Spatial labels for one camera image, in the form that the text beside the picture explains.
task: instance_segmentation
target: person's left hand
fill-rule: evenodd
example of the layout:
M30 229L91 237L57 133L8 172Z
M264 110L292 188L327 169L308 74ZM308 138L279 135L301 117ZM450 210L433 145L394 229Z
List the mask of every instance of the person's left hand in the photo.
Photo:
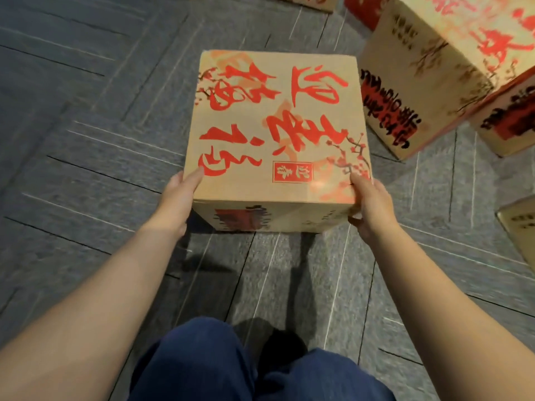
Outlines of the person's left hand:
M191 212L193 193L204 176L199 167L184 179L184 172L175 174L164 189L160 203L145 227L165 230L179 240L186 233L186 220Z

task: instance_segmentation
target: box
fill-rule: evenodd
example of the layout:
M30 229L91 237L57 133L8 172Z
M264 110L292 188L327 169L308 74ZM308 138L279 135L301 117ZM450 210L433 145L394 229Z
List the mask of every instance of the box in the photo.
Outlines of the box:
M359 59L369 125L420 151L535 74L534 21L535 0L390 0Z
M326 12L333 12L336 8L338 0L284 0L290 1L291 3L306 5L307 7L312 7L315 9L320 9Z
M218 230L322 232L355 211L349 173L371 177L356 59L201 55L184 172Z
M344 5L364 25L374 30L387 2L388 0L344 0Z
M535 76L479 110L470 118L470 124L501 157L535 145Z
M499 209L496 215L527 264L535 270L535 195Z

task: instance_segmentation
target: hand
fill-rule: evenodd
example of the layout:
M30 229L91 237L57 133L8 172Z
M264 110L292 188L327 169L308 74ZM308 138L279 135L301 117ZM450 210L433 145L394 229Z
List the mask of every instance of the hand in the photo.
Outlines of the hand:
M171 177L162 193L158 208L144 227L169 231L176 240L184 236L193 193L203 176L204 168L199 167L185 179L184 172L178 172Z
M351 225L357 227L362 240L371 245L381 235L399 228L392 197L379 180L373 183L366 177L351 173L351 182L357 195L362 197L362 218L348 217Z

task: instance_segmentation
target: pant leg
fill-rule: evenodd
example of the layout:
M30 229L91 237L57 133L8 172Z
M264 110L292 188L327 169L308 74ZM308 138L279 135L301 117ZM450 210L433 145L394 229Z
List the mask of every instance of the pant leg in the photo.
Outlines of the pant leg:
M255 401L395 401L351 359L315 349L256 384Z
M199 317L164 336L130 401L251 401L256 370L232 327Z

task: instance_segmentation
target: gray carpet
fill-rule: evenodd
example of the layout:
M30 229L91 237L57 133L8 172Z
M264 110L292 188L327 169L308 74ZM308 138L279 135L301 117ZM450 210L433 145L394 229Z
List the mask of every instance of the gray carpet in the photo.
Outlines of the gray carpet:
M181 168L198 59L211 48L357 55L369 36L278 0L0 1L0 344L90 275ZM534 191L534 150L498 159L462 126L398 162L369 132L400 222L478 305L535 350L535 280L493 212ZM272 327L344 354L400 401L436 399L370 250L323 235L221 234L194 220L117 381L198 315L258 355Z

